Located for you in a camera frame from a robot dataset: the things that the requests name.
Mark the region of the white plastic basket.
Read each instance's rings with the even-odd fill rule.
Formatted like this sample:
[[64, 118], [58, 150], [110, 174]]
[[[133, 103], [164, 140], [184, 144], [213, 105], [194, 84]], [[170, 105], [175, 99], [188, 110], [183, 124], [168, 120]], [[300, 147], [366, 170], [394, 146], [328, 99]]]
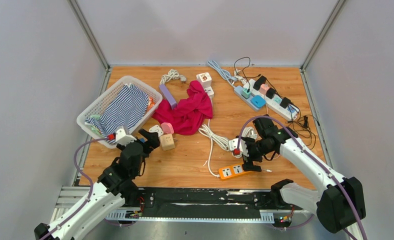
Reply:
[[133, 134], [152, 117], [162, 99], [156, 89], [126, 75], [80, 113], [76, 123], [94, 139], [106, 138], [119, 127]]

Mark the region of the orange power strip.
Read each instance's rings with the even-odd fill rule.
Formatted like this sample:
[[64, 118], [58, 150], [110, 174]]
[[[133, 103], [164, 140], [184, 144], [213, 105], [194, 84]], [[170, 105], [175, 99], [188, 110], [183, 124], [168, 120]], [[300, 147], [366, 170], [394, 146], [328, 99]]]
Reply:
[[244, 171], [241, 164], [235, 164], [220, 168], [218, 172], [221, 180], [228, 180], [250, 173], [249, 171]]

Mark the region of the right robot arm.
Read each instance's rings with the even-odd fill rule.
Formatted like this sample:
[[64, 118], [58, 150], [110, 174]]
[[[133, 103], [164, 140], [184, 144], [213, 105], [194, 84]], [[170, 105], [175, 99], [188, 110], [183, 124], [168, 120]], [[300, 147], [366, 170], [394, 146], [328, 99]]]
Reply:
[[[253, 123], [258, 135], [255, 140], [242, 132]], [[269, 115], [250, 118], [237, 136], [235, 155], [241, 153], [243, 170], [259, 172], [255, 162], [268, 154], [279, 154], [302, 172], [315, 187], [302, 187], [290, 179], [281, 180], [270, 188], [271, 204], [277, 209], [286, 205], [298, 206], [315, 215], [321, 225], [331, 233], [344, 231], [357, 225], [362, 239], [368, 238], [362, 219], [366, 217], [363, 185], [356, 177], [346, 177], [314, 154], [291, 128]]]

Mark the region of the purple USB power strip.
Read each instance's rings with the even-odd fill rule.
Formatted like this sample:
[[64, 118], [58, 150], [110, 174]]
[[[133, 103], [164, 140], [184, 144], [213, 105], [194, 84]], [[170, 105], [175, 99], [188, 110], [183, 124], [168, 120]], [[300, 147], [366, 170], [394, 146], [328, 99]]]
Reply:
[[165, 100], [169, 103], [171, 109], [174, 109], [177, 107], [177, 101], [174, 99], [173, 95], [171, 92], [168, 90], [165, 84], [160, 84], [159, 85], [159, 90], [164, 97]]

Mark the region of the white long power strip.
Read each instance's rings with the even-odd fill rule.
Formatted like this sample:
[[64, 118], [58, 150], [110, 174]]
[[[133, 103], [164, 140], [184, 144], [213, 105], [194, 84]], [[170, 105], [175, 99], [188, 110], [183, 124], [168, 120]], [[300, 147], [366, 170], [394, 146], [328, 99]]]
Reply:
[[300, 113], [300, 109], [298, 107], [293, 105], [288, 98], [284, 100], [284, 97], [280, 97], [275, 93], [273, 88], [267, 87], [266, 84], [261, 84], [259, 89], [255, 89], [254, 86], [256, 82], [257, 81], [254, 79], [249, 80], [249, 89], [253, 97], [260, 96], [269, 109], [273, 110], [285, 120], [297, 120]]

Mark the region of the pink square plug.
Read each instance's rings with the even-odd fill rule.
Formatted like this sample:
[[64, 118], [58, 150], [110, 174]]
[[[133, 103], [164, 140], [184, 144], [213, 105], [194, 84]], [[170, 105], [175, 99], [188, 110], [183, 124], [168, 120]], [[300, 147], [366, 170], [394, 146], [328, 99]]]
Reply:
[[160, 124], [160, 126], [161, 126], [162, 131], [165, 134], [174, 134], [175, 133], [172, 124], [169, 123], [169, 122], [163, 122], [163, 123]]

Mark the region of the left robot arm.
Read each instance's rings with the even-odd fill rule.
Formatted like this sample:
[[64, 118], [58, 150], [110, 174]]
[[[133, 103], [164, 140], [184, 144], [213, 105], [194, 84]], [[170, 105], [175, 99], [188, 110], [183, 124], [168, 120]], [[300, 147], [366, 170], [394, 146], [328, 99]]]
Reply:
[[96, 182], [89, 179], [88, 192], [66, 213], [52, 223], [40, 223], [34, 229], [37, 240], [81, 240], [112, 211], [134, 206], [138, 201], [139, 188], [134, 183], [143, 175], [146, 158], [160, 146], [159, 135], [140, 129], [145, 138], [141, 141], [119, 130], [101, 138], [114, 140], [121, 153], [106, 167]]

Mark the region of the beige dragon cube adapter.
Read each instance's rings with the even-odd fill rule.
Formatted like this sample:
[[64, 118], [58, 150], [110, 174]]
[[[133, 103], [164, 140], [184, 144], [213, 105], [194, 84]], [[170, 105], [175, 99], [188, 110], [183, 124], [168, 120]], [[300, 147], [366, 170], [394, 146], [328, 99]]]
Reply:
[[159, 141], [160, 141], [160, 147], [162, 148], [163, 151], [169, 151], [176, 147], [174, 137], [171, 133], [161, 135], [159, 137]]

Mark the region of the white cube socket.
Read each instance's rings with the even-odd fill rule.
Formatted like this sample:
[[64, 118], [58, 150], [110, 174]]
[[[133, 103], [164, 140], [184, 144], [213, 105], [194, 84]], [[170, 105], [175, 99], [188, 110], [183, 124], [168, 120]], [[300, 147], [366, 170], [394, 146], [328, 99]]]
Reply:
[[200, 82], [203, 88], [209, 88], [213, 79], [208, 72], [203, 72], [196, 75], [196, 80]]

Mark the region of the cyan square plug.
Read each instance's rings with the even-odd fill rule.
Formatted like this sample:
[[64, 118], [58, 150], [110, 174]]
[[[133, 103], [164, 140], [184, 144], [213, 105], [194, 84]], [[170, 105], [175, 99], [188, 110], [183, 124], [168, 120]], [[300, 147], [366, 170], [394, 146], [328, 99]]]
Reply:
[[266, 100], [260, 95], [253, 96], [250, 102], [252, 106], [255, 107], [256, 110], [259, 110], [260, 108], [266, 105]]

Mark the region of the white travel adapter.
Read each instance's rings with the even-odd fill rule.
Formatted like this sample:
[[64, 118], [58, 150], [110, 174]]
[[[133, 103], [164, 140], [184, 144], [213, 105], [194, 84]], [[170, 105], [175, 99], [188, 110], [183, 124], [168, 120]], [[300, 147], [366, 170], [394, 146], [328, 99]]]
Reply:
[[213, 99], [215, 94], [211, 86], [204, 88], [204, 91], [206, 92], [206, 94], [209, 96], [210, 99]]

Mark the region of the white USB charger plug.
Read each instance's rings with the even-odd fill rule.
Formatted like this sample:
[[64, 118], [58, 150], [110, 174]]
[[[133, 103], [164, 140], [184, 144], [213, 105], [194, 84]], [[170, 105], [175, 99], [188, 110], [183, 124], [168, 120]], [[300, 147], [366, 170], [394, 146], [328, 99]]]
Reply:
[[161, 126], [157, 125], [157, 124], [152, 126], [152, 127], [150, 127], [148, 131], [150, 133], [157, 133], [158, 137], [161, 137], [162, 135], [165, 134], [163, 129], [161, 128]]

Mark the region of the blue striped cloth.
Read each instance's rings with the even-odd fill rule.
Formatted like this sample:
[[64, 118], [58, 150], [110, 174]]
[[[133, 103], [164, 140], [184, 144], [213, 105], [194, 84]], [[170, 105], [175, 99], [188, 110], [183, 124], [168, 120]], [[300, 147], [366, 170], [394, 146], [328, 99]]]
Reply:
[[99, 117], [90, 116], [84, 123], [99, 136], [106, 138], [120, 126], [131, 130], [146, 114], [149, 95], [130, 83], [125, 84]]

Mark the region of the light blue power strip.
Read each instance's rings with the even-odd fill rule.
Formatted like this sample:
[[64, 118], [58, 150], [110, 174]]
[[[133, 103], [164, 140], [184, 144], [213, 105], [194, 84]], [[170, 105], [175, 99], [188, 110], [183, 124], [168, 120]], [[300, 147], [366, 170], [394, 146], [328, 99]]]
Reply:
[[254, 94], [252, 94], [247, 88], [243, 88], [242, 86], [236, 86], [233, 89], [233, 92], [242, 100], [244, 101], [252, 110], [254, 110], [255, 112], [258, 112], [259, 110], [256, 110], [254, 106], [252, 106], [251, 104], [251, 98], [253, 96], [256, 96]]

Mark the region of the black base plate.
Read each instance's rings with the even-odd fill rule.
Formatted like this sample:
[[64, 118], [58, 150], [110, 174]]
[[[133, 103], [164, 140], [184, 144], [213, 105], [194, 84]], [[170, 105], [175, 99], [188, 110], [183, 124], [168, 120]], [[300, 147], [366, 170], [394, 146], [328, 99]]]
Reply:
[[144, 187], [122, 210], [143, 210], [140, 217], [167, 219], [249, 220], [262, 211], [288, 215], [299, 207], [277, 205], [268, 189]]

